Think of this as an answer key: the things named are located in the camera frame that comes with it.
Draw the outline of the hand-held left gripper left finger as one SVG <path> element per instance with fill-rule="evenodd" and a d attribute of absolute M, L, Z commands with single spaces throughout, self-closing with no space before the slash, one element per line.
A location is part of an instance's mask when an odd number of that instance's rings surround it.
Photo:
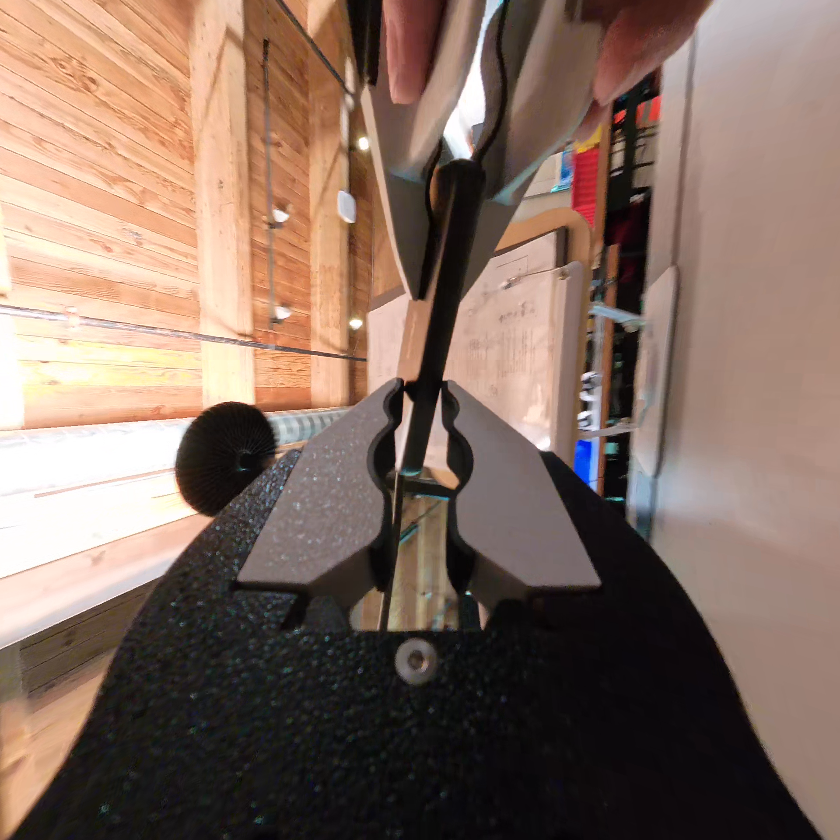
<path fill-rule="evenodd" d="M 238 583 L 310 598 L 383 592 L 396 558 L 392 491 L 403 381 L 384 383 L 302 450 Z"/>

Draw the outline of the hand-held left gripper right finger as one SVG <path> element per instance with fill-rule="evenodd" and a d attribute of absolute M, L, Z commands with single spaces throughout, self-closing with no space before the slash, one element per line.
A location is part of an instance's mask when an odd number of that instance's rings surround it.
<path fill-rule="evenodd" d="M 440 394 L 447 466 L 447 573 L 485 607 L 601 586 L 543 452 L 454 381 Z"/>

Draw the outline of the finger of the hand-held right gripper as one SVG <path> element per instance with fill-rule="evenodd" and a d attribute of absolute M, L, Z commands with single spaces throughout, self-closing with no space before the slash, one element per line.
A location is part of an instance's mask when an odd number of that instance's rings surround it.
<path fill-rule="evenodd" d="M 571 140 L 593 100 L 596 16 L 587 2 L 502 2 L 486 28 L 469 23 L 453 69 L 479 56 L 485 121 L 476 149 L 453 163 L 453 288 L 470 289 L 538 168 Z"/>
<path fill-rule="evenodd" d="M 396 104 L 389 88 L 382 10 L 381 54 L 375 86 L 361 85 L 374 173 L 397 268 L 407 293 L 423 295 L 427 246 L 434 242 L 429 178 L 434 169 L 466 160 L 485 121 L 479 56 L 469 70 L 453 69 L 469 23 L 486 28 L 502 2 L 446 2 L 425 90 L 412 104 Z"/>

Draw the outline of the person's right hand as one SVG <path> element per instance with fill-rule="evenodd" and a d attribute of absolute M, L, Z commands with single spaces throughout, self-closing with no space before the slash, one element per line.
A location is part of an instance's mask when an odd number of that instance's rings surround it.
<path fill-rule="evenodd" d="M 384 1 L 389 88 L 396 104 L 420 98 L 427 84 L 446 2 Z M 661 67 L 694 33 L 711 1 L 581 2 L 581 20 L 603 28 L 593 100 L 575 141 L 587 141 L 614 101 Z"/>

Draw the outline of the black ceiling rod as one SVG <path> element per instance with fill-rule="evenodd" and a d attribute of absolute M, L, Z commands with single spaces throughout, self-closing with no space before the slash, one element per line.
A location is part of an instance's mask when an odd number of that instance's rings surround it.
<path fill-rule="evenodd" d="M 330 76 L 333 79 L 335 79 L 339 83 L 339 86 L 341 87 L 343 93 L 347 96 L 352 96 L 351 90 L 347 87 L 347 84 L 344 82 L 342 75 L 333 66 L 330 60 L 325 56 L 320 47 L 316 44 L 315 40 L 310 36 L 304 25 L 294 14 L 294 12 L 290 9 L 288 4 L 285 1 L 275 1 L 275 3 L 280 8 L 281 12 L 290 21 L 294 29 L 299 33 L 301 37 L 303 37 L 307 46 L 310 48 L 311 52 L 315 55 L 315 57 L 318 58 L 325 70 L 330 74 Z"/>

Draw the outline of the blue plastic bin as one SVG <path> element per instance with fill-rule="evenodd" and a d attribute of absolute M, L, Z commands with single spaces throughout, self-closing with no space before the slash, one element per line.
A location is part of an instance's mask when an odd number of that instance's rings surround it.
<path fill-rule="evenodd" d="M 574 450 L 574 472 L 589 488 L 600 495 L 602 490 L 602 441 L 599 437 L 579 439 Z"/>

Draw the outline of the red plastic bin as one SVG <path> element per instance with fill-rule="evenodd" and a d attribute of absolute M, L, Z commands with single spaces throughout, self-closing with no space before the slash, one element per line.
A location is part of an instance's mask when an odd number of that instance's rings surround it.
<path fill-rule="evenodd" d="M 574 152 L 570 206 L 591 228 L 595 227 L 600 161 L 601 153 L 597 146 Z"/>

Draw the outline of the black round pleated disc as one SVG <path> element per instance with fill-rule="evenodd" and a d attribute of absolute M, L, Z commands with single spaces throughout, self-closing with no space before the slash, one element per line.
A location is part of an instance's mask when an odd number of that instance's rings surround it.
<path fill-rule="evenodd" d="M 175 481 L 196 513 L 214 518 L 275 461 L 268 417 L 242 402 L 211 406 L 186 429 L 175 457 Z"/>

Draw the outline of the black shelf rack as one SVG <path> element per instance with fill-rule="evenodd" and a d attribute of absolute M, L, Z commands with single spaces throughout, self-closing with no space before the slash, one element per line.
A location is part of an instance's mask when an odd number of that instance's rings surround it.
<path fill-rule="evenodd" d="M 648 234 L 657 159 L 662 70 L 651 71 L 613 106 L 611 163 L 606 195 L 604 245 L 617 247 L 614 307 L 640 314 L 644 295 Z M 639 332 L 613 328 L 612 379 L 607 426 L 633 412 Z M 629 434 L 605 446 L 605 500 L 627 511 Z"/>

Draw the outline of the wood-framed whiteboard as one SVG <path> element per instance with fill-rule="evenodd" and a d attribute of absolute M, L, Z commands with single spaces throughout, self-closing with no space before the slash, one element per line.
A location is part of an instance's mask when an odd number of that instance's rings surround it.
<path fill-rule="evenodd" d="M 459 305 L 444 376 L 568 466 L 591 279 L 592 226 L 580 213 L 512 223 Z"/>

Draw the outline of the black ceiling pipe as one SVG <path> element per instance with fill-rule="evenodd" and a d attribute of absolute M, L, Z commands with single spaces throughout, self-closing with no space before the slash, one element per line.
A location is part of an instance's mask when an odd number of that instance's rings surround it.
<path fill-rule="evenodd" d="M 77 311 L 69 309 L 65 311 L 51 311 L 38 308 L 23 308 L 9 304 L 1 305 L 1 314 L 5 317 L 20 318 L 39 322 L 53 322 L 67 326 L 68 328 L 101 329 L 116 332 L 138 333 L 161 339 L 173 339 L 194 341 L 199 343 L 214 343 L 229 345 L 238 348 L 252 350 L 266 350 L 281 354 L 304 355 L 312 358 L 326 360 L 349 361 L 366 363 L 364 356 L 351 353 L 335 353 L 324 350 L 303 349 L 286 344 L 259 342 L 251 339 L 230 338 L 225 336 L 207 334 L 203 332 L 185 331 L 179 329 L 168 329 L 153 327 L 151 325 L 136 324 L 131 322 L 114 321 L 104 318 L 90 318 L 81 316 Z"/>

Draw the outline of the silver spiral ventilation duct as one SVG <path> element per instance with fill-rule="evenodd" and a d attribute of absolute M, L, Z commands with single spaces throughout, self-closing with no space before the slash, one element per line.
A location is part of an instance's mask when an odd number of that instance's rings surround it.
<path fill-rule="evenodd" d="M 302 445 L 349 412 L 348 406 L 268 412 L 278 448 Z"/>

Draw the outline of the grey light track rail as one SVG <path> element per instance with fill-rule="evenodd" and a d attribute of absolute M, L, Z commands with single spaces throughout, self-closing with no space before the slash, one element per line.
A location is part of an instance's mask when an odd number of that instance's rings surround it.
<path fill-rule="evenodd" d="M 264 156 L 266 167 L 266 276 L 268 284 L 269 328 L 274 329 L 277 323 L 276 288 L 275 288 L 275 248 L 274 248 L 274 217 L 273 190 L 271 169 L 271 111 L 270 111 L 270 39 L 262 40 L 262 81 L 264 95 Z"/>

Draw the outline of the white wall panel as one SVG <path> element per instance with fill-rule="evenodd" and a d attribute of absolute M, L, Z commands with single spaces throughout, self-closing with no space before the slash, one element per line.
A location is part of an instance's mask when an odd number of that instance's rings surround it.
<path fill-rule="evenodd" d="M 650 477 L 660 471 L 679 269 L 669 266 L 645 291 L 634 377 L 632 455 Z"/>

